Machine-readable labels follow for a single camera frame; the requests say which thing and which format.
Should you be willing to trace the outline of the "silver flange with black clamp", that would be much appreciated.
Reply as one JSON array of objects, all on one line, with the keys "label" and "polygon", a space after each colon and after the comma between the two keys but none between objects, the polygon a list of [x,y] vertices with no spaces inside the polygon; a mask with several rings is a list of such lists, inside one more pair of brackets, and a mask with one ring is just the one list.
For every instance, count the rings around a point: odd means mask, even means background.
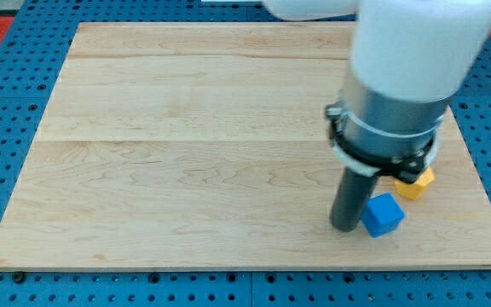
[{"label": "silver flange with black clamp", "polygon": [[359,175],[416,182],[436,157],[449,102],[387,96],[349,70],[336,102],[326,107],[330,146]]}]

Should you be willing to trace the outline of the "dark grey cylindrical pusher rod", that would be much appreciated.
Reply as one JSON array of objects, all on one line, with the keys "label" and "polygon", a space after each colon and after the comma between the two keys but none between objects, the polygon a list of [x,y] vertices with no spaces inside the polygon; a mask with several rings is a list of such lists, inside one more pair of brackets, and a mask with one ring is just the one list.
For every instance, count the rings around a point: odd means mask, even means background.
[{"label": "dark grey cylindrical pusher rod", "polygon": [[335,229],[350,232],[357,227],[378,180],[379,176],[368,177],[349,167],[344,169],[330,211],[330,222]]}]

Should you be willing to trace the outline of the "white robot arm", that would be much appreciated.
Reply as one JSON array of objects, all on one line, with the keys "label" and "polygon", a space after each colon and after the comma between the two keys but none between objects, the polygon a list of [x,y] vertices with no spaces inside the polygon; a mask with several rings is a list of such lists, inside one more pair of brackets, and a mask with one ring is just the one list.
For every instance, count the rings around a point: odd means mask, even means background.
[{"label": "white robot arm", "polygon": [[491,32],[491,1],[263,4],[282,20],[356,17],[344,83],[326,108],[329,140],[344,163],[330,218],[350,232],[380,177],[415,182],[436,157],[444,113]]}]

